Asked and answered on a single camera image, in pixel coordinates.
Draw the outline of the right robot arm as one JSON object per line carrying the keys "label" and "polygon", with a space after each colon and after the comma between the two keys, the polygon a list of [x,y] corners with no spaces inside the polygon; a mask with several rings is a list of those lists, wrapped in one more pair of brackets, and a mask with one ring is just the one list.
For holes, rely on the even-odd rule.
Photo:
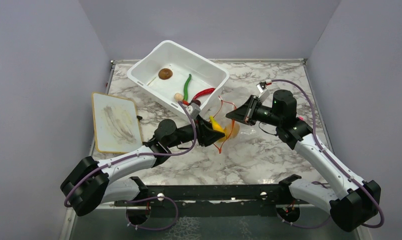
{"label": "right robot arm", "polygon": [[276,91],[271,107],[251,95],[226,117],[249,126],[256,122],[274,126],[279,139],[304,157],[329,184],[323,188],[299,176],[288,177],[277,190],[281,202],[289,204],[295,199],[308,202],[327,212],[346,232],[383,214],[379,206],[381,187],[374,180],[364,181],[329,152],[315,130],[297,116],[297,100],[289,90]]}

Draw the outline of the yellow banana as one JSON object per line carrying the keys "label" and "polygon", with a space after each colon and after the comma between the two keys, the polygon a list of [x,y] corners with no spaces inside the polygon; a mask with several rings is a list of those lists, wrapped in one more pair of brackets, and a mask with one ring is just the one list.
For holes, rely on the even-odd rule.
{"label": "yellow banana", "polygon": [[213,129],[214,131],[223,133],[224,135],[226,134],[224,128],[215,120],[215,118],[214,118],[213,116],[210,116],[210,117],[209,117],[209,120],[210,120],[212,129]]}

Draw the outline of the green chili pepper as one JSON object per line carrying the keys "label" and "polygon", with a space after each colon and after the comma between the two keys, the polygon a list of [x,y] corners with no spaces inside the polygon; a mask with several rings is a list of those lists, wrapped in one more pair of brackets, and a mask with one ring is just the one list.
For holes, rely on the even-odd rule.
{"label": "green chili pepper", "polygon": [[188,97],[189,97],[189,84],[192,80],[192,75],[189,74],[187,80],[184,83],[184,87],[183,87],[183,101],[188,101]]}

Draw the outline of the orange citrus fruit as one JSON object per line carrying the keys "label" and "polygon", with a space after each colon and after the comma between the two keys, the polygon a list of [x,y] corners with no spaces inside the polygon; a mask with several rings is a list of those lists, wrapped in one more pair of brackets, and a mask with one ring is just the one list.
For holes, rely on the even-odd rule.
{"label": "orange citrus fruit", "polygon": [[240,125],[238,122],[231,120],[226,126],[222,126],[225,131],[225,137],[220,139],[218,142],[222,143],[226,140],[234,139],[240,132]]}

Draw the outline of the clear zip top bag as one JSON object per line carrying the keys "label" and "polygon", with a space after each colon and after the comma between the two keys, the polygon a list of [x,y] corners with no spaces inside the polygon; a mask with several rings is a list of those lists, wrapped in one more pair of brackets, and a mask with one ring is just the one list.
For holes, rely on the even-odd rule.
{"label": "clear zip top bag", "polygon": [[249,125],[229,119],[226,114],[236,110],[242,106],[250,97],[258,93],[248,87],[225,88],[223,93],[217,97],[217,104],[211,109],[208,114],[209,121],[213,122],[215,127],[220,127],[225,133],[225,137],[216,141],[213,145],[219,154],[223,154],[232,145],[236,144],[242,135],[255,133]]}

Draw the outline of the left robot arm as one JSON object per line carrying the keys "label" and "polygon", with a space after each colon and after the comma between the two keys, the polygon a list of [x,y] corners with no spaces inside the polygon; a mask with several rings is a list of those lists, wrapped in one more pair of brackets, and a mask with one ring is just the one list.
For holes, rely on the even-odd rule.
{"label": "left robot arm", "polygon": [[[95,160],[92,156],[81,159],[60,185],[65,196],[64,206],[73,208],[81,217],[92,212],[103,202],[119,200],[109,186],[129,174],[154,168],[170,157],[190,152],[195,145],[208,147],[224,138],[224,131],[214,129],[213,124],[197,116],[190,124],[177,127],[171,119],[164,119],[149,141],[132,152],[118,157]],[[170,148],[184,143],[192,146],[172,153]]]}

